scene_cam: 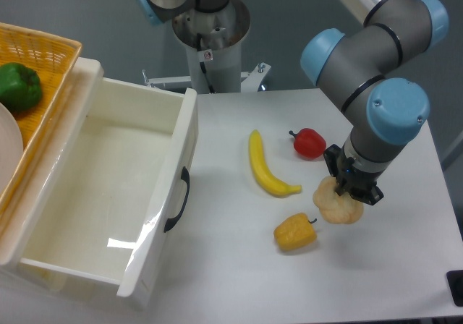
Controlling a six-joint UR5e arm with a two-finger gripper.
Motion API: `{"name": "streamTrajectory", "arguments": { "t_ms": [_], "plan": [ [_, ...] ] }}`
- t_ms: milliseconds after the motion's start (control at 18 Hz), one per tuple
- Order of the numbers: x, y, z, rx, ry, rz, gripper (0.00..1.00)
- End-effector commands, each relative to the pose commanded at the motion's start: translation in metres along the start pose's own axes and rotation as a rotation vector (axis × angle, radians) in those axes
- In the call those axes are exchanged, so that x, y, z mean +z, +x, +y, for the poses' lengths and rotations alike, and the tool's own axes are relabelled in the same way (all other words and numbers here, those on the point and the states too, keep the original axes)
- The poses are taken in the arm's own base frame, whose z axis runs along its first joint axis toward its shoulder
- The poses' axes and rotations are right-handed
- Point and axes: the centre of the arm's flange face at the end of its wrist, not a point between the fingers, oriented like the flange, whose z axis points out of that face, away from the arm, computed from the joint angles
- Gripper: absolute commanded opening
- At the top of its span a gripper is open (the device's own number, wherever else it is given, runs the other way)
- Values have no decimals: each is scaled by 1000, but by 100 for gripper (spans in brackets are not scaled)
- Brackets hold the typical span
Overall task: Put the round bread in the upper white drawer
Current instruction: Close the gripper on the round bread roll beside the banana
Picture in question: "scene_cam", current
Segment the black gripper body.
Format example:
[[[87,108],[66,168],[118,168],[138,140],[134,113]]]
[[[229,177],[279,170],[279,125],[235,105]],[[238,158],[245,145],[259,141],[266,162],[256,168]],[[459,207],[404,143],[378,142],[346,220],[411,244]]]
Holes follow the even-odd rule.
[[[333,144],[323,152],[330,176],[336,179],[335,190],[342,190],[349,195],[359,195],[359,201],[375,205],[383,199],[383,192],[377,185],[381,172],[370,173],[355,167],[355,159],[346,156],[344,149]]]

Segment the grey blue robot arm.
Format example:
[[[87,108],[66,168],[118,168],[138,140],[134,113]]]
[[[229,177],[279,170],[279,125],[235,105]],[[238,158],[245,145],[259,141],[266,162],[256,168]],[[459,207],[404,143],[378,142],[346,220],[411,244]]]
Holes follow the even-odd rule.
[[[352,124],[345,143],[323,154],[336,193],[374,205],[383,197],[378,177],[416,137],[430,110],[418,84],[388,74],[442,41],[449,16],[439,0],[340,1],[362,29],[352,36],[335,28],[320,32],[305,46],[300,65]],[[240,45],[250,14],[240,0],[138,2],[154,25],[172,24],[196,91],[242,90]]]

